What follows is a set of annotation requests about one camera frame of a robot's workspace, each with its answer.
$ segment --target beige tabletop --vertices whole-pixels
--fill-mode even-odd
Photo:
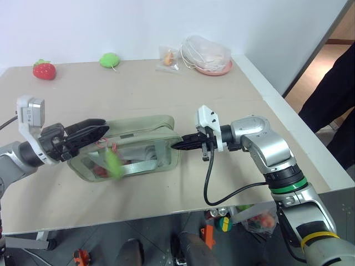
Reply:
[[[238,65],[224,76],[206,76],[181,68],[178,73],[155,71],[156,60],[122,62],[118,72],[98,63],[57,65],[53,81],[39,80],[32,67],[11,68],[0,78],[0,121],[14,115],[16,99],[31,94],[45,99],[45,126],[64,126],[87,118],[107,120],[171,115],[175,131],[196,132],[196,109],[205,104],[216,111],[221,125],[247,115],[262,115],[283,136],[307,179],[317,192],[329,191],[306,153],[283,126]],[[14,122],[1,132],[0,146],[24,141]],[[5,233],[34,232],[117,222],[140,217],[207,209],[202,195],[208,163],[201,151],[184,151],[181,164],[169,172],[145,174],[121,181],[89,183],[66,163],[42,166],[6,190],[2,200]],[[219,200],[237,188],[262,182],[246,152],[218,152],[212,170],[209,199]],[[224,206],[270,201],[266,186],[251,188]]]

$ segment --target translucent green bag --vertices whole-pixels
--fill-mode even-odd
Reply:
[[[123,163],[124,177],[168,171],[175,168],[181,152],[171,145],[182,141],[173,131],[174,119],[169,115],[156,115],[106,122],[110,129],[104,142],[91,144],[69,160],[69,167],[89,182],[111,180],[105,153],[112,149]]]

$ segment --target red strawberry toy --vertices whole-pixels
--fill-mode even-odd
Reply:
[[[33,65],[33,75],[39,79],[54,79],[55,67],[50,64],[50,61],[40,59]]]

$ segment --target white bracket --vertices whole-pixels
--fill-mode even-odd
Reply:
[[[38,142],[41,128],[44,125],[44,100],[30,95],[21,96],[17,99],[17,116],[18,130],[29,142],[35,154],[46,164],[57,164],[57,161],[45,154]]]
[[[199,132],[206,135],[205,127],[210,127],[217,140],[218,151],[223,151],[222,134],[218,115],[209,109],[206,105],[201,106],[195,116],[195,126]]]

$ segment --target orange tool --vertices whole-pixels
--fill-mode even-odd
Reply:
[[[204,239],[206,245],[212,249],[213,245],[216,244],[216,241],[213,239],[213,226],[206,225],[205,228],[201,229],[202,238]]]
[[[77,249],[73,258],[76,266],[88,266],[91,261],[89,252],[83,249]]]

